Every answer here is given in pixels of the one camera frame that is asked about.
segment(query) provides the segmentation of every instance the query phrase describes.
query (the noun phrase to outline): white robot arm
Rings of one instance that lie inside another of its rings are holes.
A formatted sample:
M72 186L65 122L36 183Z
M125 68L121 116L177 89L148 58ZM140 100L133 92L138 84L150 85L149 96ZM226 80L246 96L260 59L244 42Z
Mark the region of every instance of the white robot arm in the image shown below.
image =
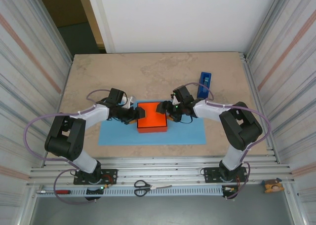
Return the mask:
M109 96L97 102L94 108L78 112L75 116L55 117L45 141L46 151L73 162L87 181L98 182L101 164L83 150L85 130L111 118L130 124L145 117L142 108L130 106L135 102L135 97L126 98L123 94L123 91L112 88Z
M246 150L262 134L261 126L251 112L234 108L247 108L247 105L238 102L234 105L226 105L224 108L221 107L222 105L205 99L194 99L185 86L173 90L171 98L173 101L161 102L156 111L158 113L167 112L169 114L168 118L175 122L180 122L181 116L185 114L222 123L231 145L220 162L219 172L224 181L235 178L241 168Z
M145 117L142 108L130 107L135 101L134 97L126 98L123 94L123 91L112 88L109 96L97 102L91 111L83 111L84 113L77 116L55 117L45 142L46 151L72 161L87 181L98 182L101 177L101 164L83 150L85 130L112 117L124 124ZM238 102L229 105L231 108L210 106L210 102L204 99L194 99L185 86L173 90L171 98L173 101L161 102L156 111L168 113L168 118L175 122L180 122L185 114L222 123L231 145L220 162L219 172L224 181L235 178L247 147L262 134L261 126L251 112L234 109L234 106L247 107L246 104ZM237 120L242 120L242 124L239 125Z

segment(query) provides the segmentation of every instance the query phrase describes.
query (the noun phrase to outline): red screwdriver handle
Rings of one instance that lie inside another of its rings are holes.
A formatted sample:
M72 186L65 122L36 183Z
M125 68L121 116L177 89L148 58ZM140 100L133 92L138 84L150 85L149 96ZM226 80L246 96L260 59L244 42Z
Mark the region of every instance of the red screwdriver handle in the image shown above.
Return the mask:
M71 191L68 190L68 189L58 189L58 190L56 191L56 193L57 193L57 194L70 194Z

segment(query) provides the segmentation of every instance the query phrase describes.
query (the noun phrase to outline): marble table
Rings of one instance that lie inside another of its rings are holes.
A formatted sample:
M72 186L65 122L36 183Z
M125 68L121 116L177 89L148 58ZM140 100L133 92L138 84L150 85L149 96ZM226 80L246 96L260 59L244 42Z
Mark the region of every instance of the marble table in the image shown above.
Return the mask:
M245 102L255 108L237 52L139 53L76 55L61 103L61 112L77 112L91 106L85 99L95 89L111 87L139 100L168 98L182 84L198 81L211 72L211 90L217 103ZM197 87L188 87L195 97ZM107 96L96 92L95 100ZM92 157L167 157L225 155L229 143L221 123L205 120L206 145L99 146L100 123L85 133L84 149ZM249 154L267 154L266 143Z

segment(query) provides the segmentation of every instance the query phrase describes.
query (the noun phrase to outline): doorway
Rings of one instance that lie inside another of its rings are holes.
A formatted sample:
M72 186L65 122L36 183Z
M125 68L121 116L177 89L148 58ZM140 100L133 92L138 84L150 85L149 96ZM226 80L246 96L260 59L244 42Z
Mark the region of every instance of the doorway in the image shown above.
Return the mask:
M72 57L106 53L89 0L42 0Z

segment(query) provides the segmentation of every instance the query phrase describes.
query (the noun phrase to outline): corrugated metal wall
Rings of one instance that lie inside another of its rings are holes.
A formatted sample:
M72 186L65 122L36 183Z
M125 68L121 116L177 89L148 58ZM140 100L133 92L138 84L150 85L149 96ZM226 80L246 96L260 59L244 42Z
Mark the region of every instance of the corrugated metal wall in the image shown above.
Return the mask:
M0 0L0 224L12 224L31 167L39 160L24 148L31 119L55 113L71 66L40 0ZM28 140L44 154L50 120L36 123Z
M285 0L250 59L276 149L316 224L316 0Z

